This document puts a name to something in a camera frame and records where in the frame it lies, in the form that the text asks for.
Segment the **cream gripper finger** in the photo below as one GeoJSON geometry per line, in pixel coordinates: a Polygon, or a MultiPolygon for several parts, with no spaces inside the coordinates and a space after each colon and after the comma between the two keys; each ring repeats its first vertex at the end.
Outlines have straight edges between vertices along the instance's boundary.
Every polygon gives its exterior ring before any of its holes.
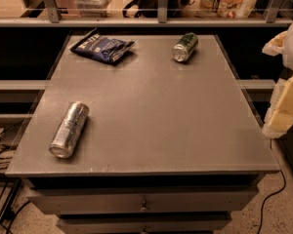
{"type": "Polygon", "coordinates": [[[293,76],[278,79],[270,104],[262,132],[268,138],[280,138],[293,126],[293,76]]]}
{"type": "Polygon", "coordinates": [[[262,52],[269,56],[277,56],[283,52],[286,31],[282,31],[271,39],[262,49],[262,52]]]}

